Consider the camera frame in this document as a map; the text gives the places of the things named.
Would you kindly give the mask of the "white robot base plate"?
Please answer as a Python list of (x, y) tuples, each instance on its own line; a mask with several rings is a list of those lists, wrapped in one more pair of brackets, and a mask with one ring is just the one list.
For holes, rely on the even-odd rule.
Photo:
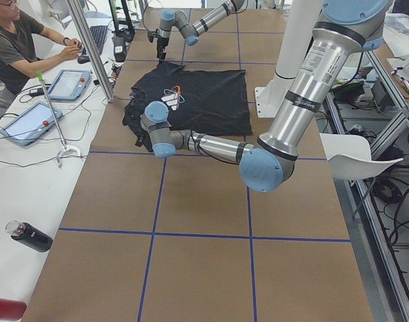
[(275, 116), (270, 87), (255, 88), (255, 104), (259, 118), (273, 118)]

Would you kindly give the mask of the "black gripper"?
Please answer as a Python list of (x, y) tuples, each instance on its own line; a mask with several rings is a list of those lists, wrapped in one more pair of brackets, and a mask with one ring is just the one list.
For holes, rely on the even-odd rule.
[(159, 60), (165, 60), (166, 47), (169, 44), (169, 32), (164, 30), (148, 31), (147, 37), (150, 43), (156, 40), (156, 55)]
[(145, 133), (140, 133), (136, 136), (135, 146), (142, 147), (146, 140), (147, 135)]

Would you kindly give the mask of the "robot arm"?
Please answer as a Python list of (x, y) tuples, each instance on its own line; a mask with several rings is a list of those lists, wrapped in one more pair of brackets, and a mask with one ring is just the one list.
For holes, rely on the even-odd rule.
[(157, 158), (177, 150), (194, 150), (238, 165), (249, 188), (265, 193), (276, 189), (293, 173), (298, 143), (319, 110), (347, 58), (381, 45), (389, 1), (324, 1), (310, 27), (308, 53), (276, 111), (268, 131), (255, 144), (170, 128), (169, 109), (161, 101), (149, 103), (140, 116), (140, 128), (150, 139)]
[(240, 13), (244, 5), (243, 0), (228, 0), (211, 10), (195, 23), (190, 24), (185, 12), (174, 9), (163, 9), (159, 27), (155, 31), (148, 31), (150, 43), (156, 39), (156, 57), (164, 60), (172, 28), (177, 28), (188, 46), (198, 43), (199, 37), (232, 14)]

